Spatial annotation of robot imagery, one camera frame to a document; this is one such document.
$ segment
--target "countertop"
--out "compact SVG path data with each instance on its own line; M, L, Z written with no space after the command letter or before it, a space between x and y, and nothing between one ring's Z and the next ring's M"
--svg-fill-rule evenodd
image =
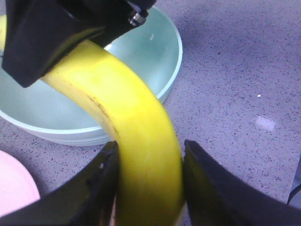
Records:
M183 62L164 105L182 144L271 197L288 198L301 152L301 4L297 0L158 0L175 23ZM30 171L41 195L101 146L51 143L0 119L0 150ZM185 219L183 225L190 225Z

